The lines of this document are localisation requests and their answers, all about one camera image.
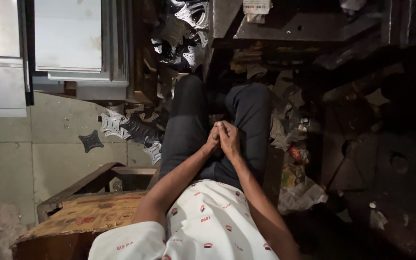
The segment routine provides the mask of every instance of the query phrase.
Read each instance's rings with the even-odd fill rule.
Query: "brown cardboard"
[[[145,194],[107,194],[64,201],[60,211],[17,240],[12,246],[14,260],[87,259],[99,234],[131,224]]]

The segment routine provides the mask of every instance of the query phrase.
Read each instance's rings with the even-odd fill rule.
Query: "grey tile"
[[[128,141],[128,166],[142,167],[142,168],[157,168],[160,164],[158,161],[152,165],[152,159],[144,152],[144,145]]]
[[[0,117],[0,142],[31,142],[30,108],[27,117]]]
[[[97,121],[107,110],[95,103],[35,92],[32,106],[33,143],[81,143],[78,136],[97,130],[102,143],[125,143],[117,136],[105,137]]]
[[[31,143],[0,143],[0,202],[16,205],[21,222],[35,222]]]
[[[36,205],[111,162],[126,164],[125,143],[106,143],[89,153],[80,143],[33,144]]]

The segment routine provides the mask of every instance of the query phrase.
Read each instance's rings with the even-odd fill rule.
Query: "leg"
[[[174,99],[161,151],[160,179],[205,144],[208,113],[202,81],[184,76],[174,90]]]
[[[240,130],[242,156],[261,185],[269,144],[272,111],[270,91],[259,83],[235,86],[226,96],[226,108],[235,118],[234,125]],[[215,174],[218,181],[241,188],[239,177],[227,157],[224,156],[217,164]]]

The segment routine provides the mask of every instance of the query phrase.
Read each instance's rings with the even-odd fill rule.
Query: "man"
[[[235,120],[216,122],[209,130],[202,82],[193,75],[178,82],[161,179],[142,199],[133,224],[96,238],[90,260],[299,258],[291,233],[259,184],[268,146],[269,89],[236,86],[216,100]],[[219,148],[223,154],[215,156]]]

